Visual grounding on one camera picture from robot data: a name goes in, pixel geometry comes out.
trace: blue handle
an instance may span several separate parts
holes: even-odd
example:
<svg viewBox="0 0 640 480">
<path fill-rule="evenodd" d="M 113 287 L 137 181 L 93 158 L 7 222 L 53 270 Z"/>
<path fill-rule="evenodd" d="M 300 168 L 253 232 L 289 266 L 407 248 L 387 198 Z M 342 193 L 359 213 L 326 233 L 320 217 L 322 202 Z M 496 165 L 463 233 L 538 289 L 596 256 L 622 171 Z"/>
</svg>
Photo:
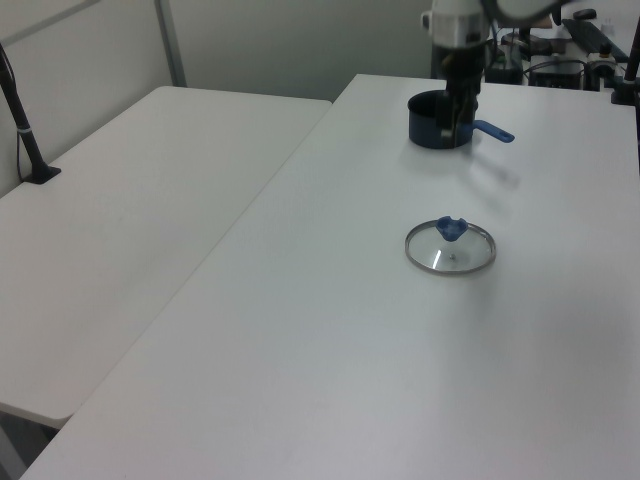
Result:
<svg viewBox="0 0 640 480">
<path fill-rule="evenodd" d="M 486 133 L 487 135 L 491 135 L 493 138 L 504 143 L 511 143 L 516 139 L 516 137 L 511 135 L 509 132 L 505 132 L 501 128 L 491 125 L 489 122 L 485 122 L 484 120 L 476 120 L 473 122 L 473 128 L 477 128 L 478 130 Z"/>
<path fill-rule="evenodd" d="M 469 228 L 464 218 L 454 220 L 451 217 L 441 217 L 436 222 L 436 229 L 447 242 L 455 242 Z"/>
</svg>

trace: glass lid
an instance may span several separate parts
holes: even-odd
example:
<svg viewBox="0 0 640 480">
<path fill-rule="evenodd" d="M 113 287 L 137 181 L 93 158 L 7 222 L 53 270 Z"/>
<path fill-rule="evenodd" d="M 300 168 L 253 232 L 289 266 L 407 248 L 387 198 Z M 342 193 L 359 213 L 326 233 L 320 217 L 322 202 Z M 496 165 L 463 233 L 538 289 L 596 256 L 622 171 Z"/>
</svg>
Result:
<svg viewBox="0 0 640 480">
<path fill-rule="evenodd" d="M 442 217 L 411 230 L 405 240 L 405 253 L 423 270 L 459 275 L 490 265 L 496 258 L 496 244 L 477 225 L 462 218 Z"/>
</svg>

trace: floor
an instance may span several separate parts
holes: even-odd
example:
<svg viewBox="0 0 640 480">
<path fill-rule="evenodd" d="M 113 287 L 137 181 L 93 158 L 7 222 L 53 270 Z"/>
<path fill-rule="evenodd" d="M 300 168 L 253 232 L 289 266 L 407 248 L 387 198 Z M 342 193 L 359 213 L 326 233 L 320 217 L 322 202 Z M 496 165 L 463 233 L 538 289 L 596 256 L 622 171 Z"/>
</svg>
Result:
<svg viewBox="0 0 640 480">
<path fill-rule="evenodd" d="M 0 480 L 18 480 L 56 433 L 52 428 L 0 413 Z"/>
</svg>

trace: table surface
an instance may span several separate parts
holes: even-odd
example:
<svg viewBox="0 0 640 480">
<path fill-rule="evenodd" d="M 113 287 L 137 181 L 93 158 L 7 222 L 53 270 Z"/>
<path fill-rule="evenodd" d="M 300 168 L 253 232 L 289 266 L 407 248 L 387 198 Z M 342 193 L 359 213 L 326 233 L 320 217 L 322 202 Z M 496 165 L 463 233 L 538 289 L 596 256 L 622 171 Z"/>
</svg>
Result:
<svg viewBox="0 0 640 480">
<path fill-rule="evenodd" d="M 485 85 L 516 140 L 425 150 L 442 86 L 356 77 L 24 479 L 636 479 L 633 109 Z M 442 215 L 496 262 L 414 267 Z"/>
<path fill-rule="evenodd" d="M 164 87 L 0 201 L 0 410 L 60 427 L 329 108 Z"/>
</svg>

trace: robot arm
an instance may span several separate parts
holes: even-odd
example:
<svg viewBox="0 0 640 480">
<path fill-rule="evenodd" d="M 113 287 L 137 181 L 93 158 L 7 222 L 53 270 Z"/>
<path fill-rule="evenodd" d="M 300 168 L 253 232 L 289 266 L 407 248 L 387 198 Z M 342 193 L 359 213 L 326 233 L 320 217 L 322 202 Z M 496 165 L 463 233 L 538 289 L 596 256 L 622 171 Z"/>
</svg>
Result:
<svg viewBox="0 0 640 480">
<path fill-rule="evenodd" d="M 485 66 L 490 22 L 531 26 L 570 0 L 434 0 L 422 23 L 433 40 L 438 75 L 447 87 L 436 104 L 443 145 L 456 146 L 458 125 L 470 124 Z"/>
</svg>

